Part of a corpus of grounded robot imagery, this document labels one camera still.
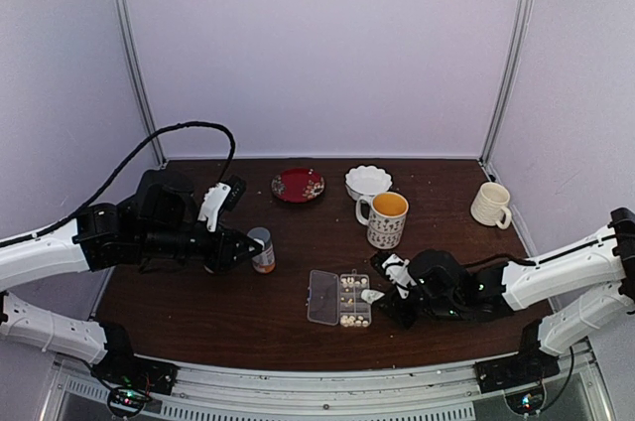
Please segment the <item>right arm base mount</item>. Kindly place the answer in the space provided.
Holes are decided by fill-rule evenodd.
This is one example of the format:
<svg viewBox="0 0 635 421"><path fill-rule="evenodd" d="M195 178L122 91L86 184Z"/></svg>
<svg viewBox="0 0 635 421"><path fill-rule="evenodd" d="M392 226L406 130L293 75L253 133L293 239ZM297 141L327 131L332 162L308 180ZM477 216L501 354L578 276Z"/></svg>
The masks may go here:
<svg viewBox="0 0 635 421"><path fill-rule="evenodd" d="M554 356L519 353L477 362L474 370L483 394L537 383L561 372Z"/></svg>

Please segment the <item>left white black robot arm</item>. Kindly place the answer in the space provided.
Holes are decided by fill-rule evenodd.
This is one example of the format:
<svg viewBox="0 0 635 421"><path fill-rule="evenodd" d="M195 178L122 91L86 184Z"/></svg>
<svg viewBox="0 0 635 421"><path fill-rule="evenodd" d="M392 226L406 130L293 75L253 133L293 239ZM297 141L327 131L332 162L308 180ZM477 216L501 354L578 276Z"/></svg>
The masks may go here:
<svg viewBox="0 0 635 421"><path fill-rule="evenodd" d="M122 385L143 374L125 329L117 324L72 319L33 306L12 288L50 276L98 272L153 259L185 264L199 261L225 273L259 255L263 246L225 227L220 218L244 194L245 182L232 177L212 186L197 203L185 176L148 170L136 193L114 204L90 204L52 229L25 233L1 243L1 337L103 365Z"/></svg>

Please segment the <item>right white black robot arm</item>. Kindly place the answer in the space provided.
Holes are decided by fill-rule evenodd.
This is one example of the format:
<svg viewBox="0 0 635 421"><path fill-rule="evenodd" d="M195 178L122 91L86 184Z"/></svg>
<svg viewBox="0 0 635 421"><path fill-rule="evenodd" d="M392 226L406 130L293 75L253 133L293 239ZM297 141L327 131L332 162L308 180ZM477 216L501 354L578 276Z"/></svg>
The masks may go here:
<svg viewBox="0 0 635 421"><path fill-rule="evenodd" d="M582 295L530 326L525 346L509 360L515 381L531 381L571 345L634 312L634 213L619 208L590 236L531 258L496 254L460 264L447 251L428 249L413 259L377 252L372 267L391 287L377 304L405 329L422 316L485 323L509 317L565 292Z"/></svg>

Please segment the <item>small white bottle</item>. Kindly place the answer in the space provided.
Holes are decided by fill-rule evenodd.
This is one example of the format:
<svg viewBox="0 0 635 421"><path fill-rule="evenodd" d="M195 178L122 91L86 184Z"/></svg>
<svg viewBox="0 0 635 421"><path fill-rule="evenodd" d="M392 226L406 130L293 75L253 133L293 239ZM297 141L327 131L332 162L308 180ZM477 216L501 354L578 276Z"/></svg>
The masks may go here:
<svg viewBox="0 0 635 421"><path fill-rule="evenodd" d="M385 296L384 292L373 290L373 289L364 289L361 291L361 300L369 305L379 301Z"/></svg>

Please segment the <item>grey lid pill bottle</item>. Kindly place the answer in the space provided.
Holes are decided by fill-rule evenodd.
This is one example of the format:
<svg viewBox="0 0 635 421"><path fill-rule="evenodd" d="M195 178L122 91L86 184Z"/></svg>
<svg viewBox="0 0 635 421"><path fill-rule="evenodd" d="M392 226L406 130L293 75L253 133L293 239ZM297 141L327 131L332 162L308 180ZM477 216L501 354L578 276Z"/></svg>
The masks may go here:
<svg viewBox="0 0 635 421"><path fill-rule="evenodd" d="M248 236L262 246L262 251L252 258L254 270L261 274L271 273L276 267L271 232L265 227L254 227L248 232Z"/></svg>

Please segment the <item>clear plastic pill organizer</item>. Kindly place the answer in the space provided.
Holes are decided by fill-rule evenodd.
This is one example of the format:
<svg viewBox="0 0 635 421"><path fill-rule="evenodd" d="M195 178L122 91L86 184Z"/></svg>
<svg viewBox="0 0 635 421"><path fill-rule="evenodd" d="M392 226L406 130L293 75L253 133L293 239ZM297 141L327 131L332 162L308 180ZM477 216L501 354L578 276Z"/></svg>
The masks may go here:
<svg viewBox="0 0 635 421"><path fill-rule="evenodd" d="M343 277L366 277L368 279L368 286L345 291L340 284L340 279ZM339 323L339 319L340 316L344 314L368 314L372 320L371 305L363 302L360 297L361 291L369 288L370 277L367 274L357 273L355 270L343 274L312 270L309 275L307 298L308 321L330 327L342 327ZM346 306L341 302L341 298L346 295L357 297L360 303L355 306Z"/></svg>

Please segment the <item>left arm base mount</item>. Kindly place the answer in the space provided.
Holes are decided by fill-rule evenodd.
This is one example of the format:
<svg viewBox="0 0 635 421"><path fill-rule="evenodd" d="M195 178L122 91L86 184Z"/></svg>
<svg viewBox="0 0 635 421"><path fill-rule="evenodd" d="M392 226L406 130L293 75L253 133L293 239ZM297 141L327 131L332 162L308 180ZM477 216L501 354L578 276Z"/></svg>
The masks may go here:
<svg viewBox="0 0 635 421"><path fill-rule="evenodd" d="M172 393L179 371L172 363L142 357L135 357L132 361L104 359L91 368L99 379L110 385L163 395Z"/></svg>

